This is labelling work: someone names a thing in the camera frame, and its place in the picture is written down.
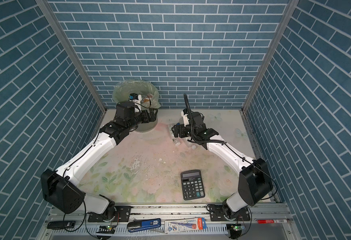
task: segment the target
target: clear plastic bottle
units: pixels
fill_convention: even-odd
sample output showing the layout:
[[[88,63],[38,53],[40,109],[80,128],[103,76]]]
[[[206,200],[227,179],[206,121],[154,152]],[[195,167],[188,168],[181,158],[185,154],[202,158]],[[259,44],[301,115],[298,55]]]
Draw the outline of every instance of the clear plastic bottle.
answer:
[[[169,133],[170,133],[170,137],[171,139],[173,140],[173,143],[175,146],[179,146],[181,145],[181,141],[179,140],[179,137],[174,137],[174,134],[173,134],[173,131],[172,131],[172,127],[174,125],[173,124],[169,124],[168,127],[169,127]]]
[[[197,145],[195,143],[189,142],[188,140],[192,140],[191,137],[183,137],[182,141],[186,144],[186,146],[191,147],[192,149],[196,149]]]

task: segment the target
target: blue brick wallpaper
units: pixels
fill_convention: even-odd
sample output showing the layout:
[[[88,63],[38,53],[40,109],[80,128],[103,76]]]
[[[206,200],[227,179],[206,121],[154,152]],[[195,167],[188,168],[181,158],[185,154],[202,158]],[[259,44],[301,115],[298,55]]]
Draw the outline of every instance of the blue brick wallpaper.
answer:
[[[288,0],[49,1],[107,107],[123,79],[164,107],[243,105]]]
[[[303,239],[351,240],[351,0],[300,0],[248,117]]]
[[[101,111],[34,0],[0,1],[0,239],[35,238],[39,177],[86,144]]]

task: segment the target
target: tabletop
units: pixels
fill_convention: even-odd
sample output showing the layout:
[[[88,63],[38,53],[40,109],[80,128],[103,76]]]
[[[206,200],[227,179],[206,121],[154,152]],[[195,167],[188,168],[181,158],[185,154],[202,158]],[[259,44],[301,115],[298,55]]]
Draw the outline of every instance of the tabletop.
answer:
[[[194,110],[205,116],[207,128],[213,128],[232,146],[254,157],[239,110]],[[175,146],[168,125],[181,118],[180,109],[159,109],[158,123],[149,132],[131,132],[107,152],[86,173],[78,187],[90,194],[101,194],[115,202],[190,203],[222,202],[238,188],[238,175],[218,156],[198,146]],[[109,109],[102,126],[114,118]],[[180,173],[201,170],[205,197],[184,200]]]

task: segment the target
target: calculator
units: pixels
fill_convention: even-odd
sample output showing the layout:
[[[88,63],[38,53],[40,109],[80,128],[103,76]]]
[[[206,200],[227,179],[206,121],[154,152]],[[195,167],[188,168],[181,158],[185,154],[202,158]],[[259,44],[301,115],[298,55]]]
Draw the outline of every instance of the calculator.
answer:
[[[200,170],[182,172],[181,182],[184,200],[198,199],[205,196]]]

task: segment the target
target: robotic arm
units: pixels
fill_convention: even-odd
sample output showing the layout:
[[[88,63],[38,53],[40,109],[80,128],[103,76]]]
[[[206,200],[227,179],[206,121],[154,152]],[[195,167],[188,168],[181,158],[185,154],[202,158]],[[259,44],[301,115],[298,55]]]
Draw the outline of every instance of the robotic arm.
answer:
[[[110,149],[118,145],[139,124],[154,122],[158,109],[141,110],[139,95],[131,94],[131,101],[116,105],[115,117],[103,126],[98,135],[76,156],[58,167],[47,169],[41,175],[43,198],[55,207],[70,214],[80,209],[101,214],[107,221],[115,216],[114,202],[105,196],[85,194],[77,188],[86,172]],[[215,153],[239,175],[238,191],[223,202],[223,211],[228,219],[237,217],[241,208],[256,204],[273,188],[267,164],[254,160],[227,144],[214,129],[207,129],[203,117],[192,112],[186,94],[186,109],[182,111],[183,124],[173,126],[175,137],[191,137],[196,144]]]

